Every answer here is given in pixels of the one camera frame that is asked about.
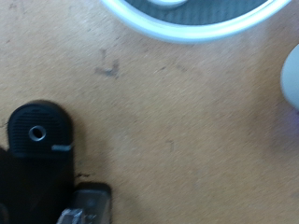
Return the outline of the translucent grey gripper finger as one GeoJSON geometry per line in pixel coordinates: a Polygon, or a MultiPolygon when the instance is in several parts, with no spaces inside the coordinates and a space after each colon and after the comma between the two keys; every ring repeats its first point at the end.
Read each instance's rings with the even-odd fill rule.
{"type": "Polygon", "coordinates": [[[79,183],[57,224],[112,224],[112,189],[105,183],[79,183]]]}

